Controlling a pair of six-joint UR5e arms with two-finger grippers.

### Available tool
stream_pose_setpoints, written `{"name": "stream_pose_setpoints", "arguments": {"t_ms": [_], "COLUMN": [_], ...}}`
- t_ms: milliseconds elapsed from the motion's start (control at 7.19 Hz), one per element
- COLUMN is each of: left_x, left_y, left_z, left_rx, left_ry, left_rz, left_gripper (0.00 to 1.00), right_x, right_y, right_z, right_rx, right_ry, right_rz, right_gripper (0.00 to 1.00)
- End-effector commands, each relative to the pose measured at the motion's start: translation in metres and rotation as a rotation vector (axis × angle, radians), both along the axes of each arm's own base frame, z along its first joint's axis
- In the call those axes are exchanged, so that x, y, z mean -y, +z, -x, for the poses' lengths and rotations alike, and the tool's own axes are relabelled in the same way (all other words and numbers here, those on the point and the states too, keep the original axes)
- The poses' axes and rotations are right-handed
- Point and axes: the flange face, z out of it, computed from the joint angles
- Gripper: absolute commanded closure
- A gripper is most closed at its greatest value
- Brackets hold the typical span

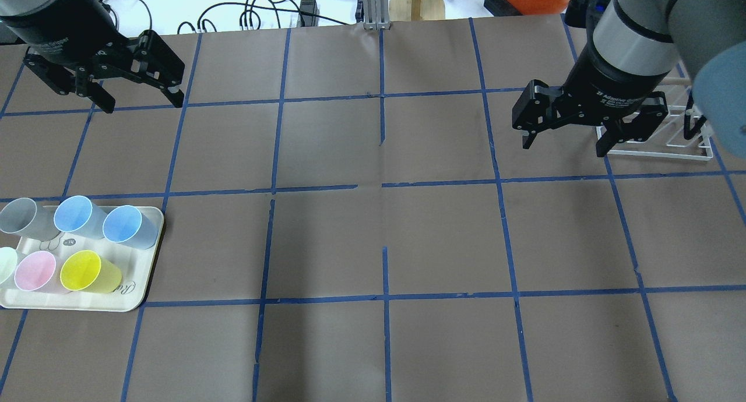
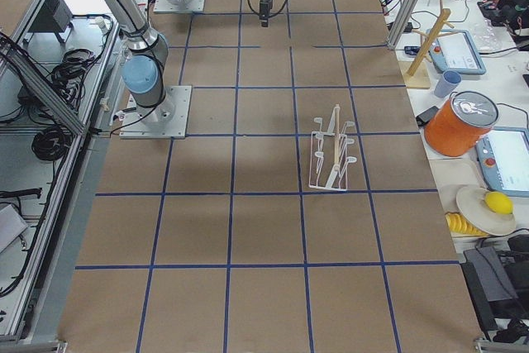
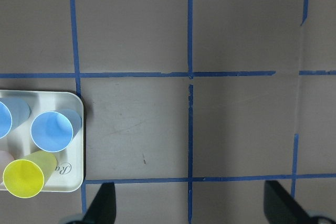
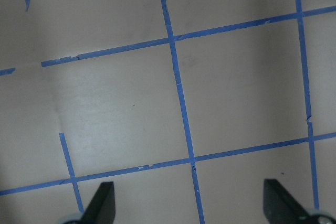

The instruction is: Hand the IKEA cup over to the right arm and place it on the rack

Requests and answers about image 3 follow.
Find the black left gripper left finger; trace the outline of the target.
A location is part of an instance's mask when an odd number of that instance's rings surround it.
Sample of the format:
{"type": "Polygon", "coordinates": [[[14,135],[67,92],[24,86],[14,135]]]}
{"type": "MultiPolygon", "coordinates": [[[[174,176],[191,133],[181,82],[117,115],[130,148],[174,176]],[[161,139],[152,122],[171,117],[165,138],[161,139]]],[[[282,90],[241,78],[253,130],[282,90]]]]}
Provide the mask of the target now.
{"type": "Polygon", "coordinates": [[[114,224],[116,220],[116,191],[114,183],[103,183],[84,215],[83,223],[114,224]]]}

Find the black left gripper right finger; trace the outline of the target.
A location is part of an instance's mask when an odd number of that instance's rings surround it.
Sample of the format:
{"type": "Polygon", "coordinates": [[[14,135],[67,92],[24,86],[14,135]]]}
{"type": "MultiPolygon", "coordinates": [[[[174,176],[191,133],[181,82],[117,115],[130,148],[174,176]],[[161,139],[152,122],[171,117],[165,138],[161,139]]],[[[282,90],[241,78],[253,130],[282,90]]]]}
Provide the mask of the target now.
{"type": "Polygon", "coordinates": [[[271,224],[281,223],[318,223],[276,180],[264,183],[264,214],[271,224]]]}

